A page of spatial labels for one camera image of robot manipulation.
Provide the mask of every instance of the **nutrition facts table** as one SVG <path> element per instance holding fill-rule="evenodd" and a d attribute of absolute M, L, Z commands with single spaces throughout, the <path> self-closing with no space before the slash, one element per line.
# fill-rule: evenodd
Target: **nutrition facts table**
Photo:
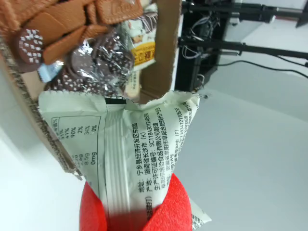
<path fill-rule="evenodd" d="M 88 181 L 99 192 L 98 149 L 101 116 L 53 117 L 51 126 L 62 142 L 78 169 L 86 169 L 86 174 L 94 181 Z"/>

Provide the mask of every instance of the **snack package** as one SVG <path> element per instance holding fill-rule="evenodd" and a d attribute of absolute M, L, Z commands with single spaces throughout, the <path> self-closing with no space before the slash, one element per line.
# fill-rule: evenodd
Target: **snack package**
<path fill-rule="evenodd" d="M 144 9 L 143 16 L 122 23 L 122 29 L 128 35 L 128 49 L 135 57 L 134 71 L 155 63 L 157 20 L 158 8 L 153 3 Z"/>
<path fill-rule="evenodd" d="M 162 204 L 199 95 L 168 92 L 145 105 L 43 92 L 43 118 L 101 199 L 110 230 L 141 230 Z"/>
<path fill-rule="evenodd" d="M 48 83 L 52 81 L 53 78 L 55 78 L 58 75 L 58 73 L 63 68 L 63 65 L 64 65 L 63 60 L 57 60 L 51 65 L 42 64 L 38 68 L 39 77 L 44 83 Z"/>
<path fill-rule="evenodd" d="M 100 94 L 122 94 L 134 66 L 132 53 L 122 42 L 123 36 L 112 29 L 107 34 L 88 38 L 68 56 L 63 71 L 46 90 L 67 90 Z"/>
<path fill-rule="evenodd" d="M 140 75 L 141 71 L 132 72 L 125 85 L 124 98 L 138 102 L 140 98 Z"/>
<path fill-rule="evenodd" d="M 140 0 L 140 3 L 141 3 L 141 6 L 145 8 L 152 3 L 152 0 Z"/>
<path fill-rule="evenodd" d="M 197 230 L 205 223 L 211 221 L 212 219 L 204 212 L 202 209 L 191 199 L 189 198 L 192 208 L 192 229 Z"/>

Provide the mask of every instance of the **clear plastic wrapper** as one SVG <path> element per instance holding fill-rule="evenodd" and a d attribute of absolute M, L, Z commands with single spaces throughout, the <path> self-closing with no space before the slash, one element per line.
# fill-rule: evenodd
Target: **clear plastic wrapper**
<path fill-rule="evenodd" d="M 55 78 L 63 68 L 63 60 L 57 60 L 51 65 L 42 64 L 38 68 L 38 74 L 44 83 L 48 83 Z"/>
<path fill-rule="evenodd" d="M 47 90 L 68 90 L 121 95 L 134 66 L 134 57 L 117 29 L 89 38 L 69 55 L 63 71 L 47 85 Z"/>

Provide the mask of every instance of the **white wall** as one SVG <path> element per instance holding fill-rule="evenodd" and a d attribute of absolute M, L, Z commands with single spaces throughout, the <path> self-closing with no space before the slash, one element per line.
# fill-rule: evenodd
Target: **white wall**
<path fill-rule="evenodd" d="M 63 172 L 0 73 L 0 229 L 78 231 L 84 181 Z"/>
<path fill-rule="evenodd" d="M 295 22 L 277 20 L 270 25 L 263 24 L 243 42 L 248 45 L 308 52 L 306 38 L 308 26 L 295 29 Z M 306 67 L 264 54 L 246 52 L 239 57 L 223 56 L 220 63 L 235 60 L 248 60 L 280 69 L 294 69 L 308 75 Z M 291 60 L 305 63 L 304 60 Z M 308 121 L 308 80 L 297 74 L 270 71 L 250 64 L 234 64 L 219 67 L 207 87 Z"/>
<path fill-rule="evenodd" d="M 200 231 L 306 231 L 308 124 L 210 92 L 175 168 L 212 218 Z"/>

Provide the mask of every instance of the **electrical wire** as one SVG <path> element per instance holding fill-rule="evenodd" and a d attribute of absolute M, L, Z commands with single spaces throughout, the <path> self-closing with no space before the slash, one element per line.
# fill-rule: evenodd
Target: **electrical wire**
<path fill-rule="evenodd" d="M 269 55 L 274 56 L 274 57 L 279 58 L 279 59 L 282 59 L 282 60 L 284 60 L 284 61 L 286 61 L 286 62 L 289 62 L 289 63 L 292 63 L 292 64 L 296 64 L 296 65 L 299 65 L 299 66 L 308 67 L 308 66 L 306 66 L 306 65 L 304 65 L 304 64 L 300 64 L 300 63 L 294 62 L 294 61 L 292 61 L 292 60 L 285 59 L 285 58 L 283 58 L 283 57 L 281 57 L 281 56 L 279 56 L 279 55 L 273 55 L 273 54 L 269 54 Z"/>
<path fill-rule="evenodd" d="M 233 64 L 236 64 L 236 63 L 247 63 L 247 64 L 251 64 L 251 65 L 255 65 L 255 66 L 258 66 L 258 67 L 262 67 L 262 68 L 265 68 L 265 69 L 268 69 L 268 70 L 272 70 L 272 71 L 287 71 L 287 72 L 294 72 L 294 73 L 297 73 L 305 78 L 308 79 L 308 76 L 299 72 L 299 71 L 295 71 L 295 70 L 292 70 L 292 69 L 278 69 L 278 68 L 273 68 L 273 67 L 268 67 L 268 66 L 263 66 L 263 65 L 260 65 L 260 64 L 256 64 L 256 63 L 253 63 L 253 62 L 250 62 L 250 61 L 246 61 L 246 60 L 237 60 L 237 61 L 233 61 L 233 62 L 230 62 L 230 63 L 227 63 L 227 64 L 213 64 L 213 65 L 197 65 L 197 66 L 230 66 L 230 65 L 233 65 Z"/>

